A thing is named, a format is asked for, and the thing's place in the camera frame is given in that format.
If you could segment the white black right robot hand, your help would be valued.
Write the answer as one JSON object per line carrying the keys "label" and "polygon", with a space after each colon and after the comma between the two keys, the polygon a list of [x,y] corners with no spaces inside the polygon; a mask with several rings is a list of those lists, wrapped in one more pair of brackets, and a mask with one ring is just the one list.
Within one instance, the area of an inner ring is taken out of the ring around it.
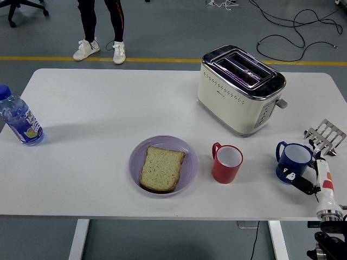
{"label": "white black right robot hand", "polygon": [[[314,194],[318,201],[317,217],[322,221],[330,218],[341,221],[343,210],[334,198],[333,182],[328,163],[318,145],[309,140],[311,147],[281,141],[276,147],[276,175],[302,192]],[[312,183],[303,177],[307,167],[314,168],[316,182]]]}

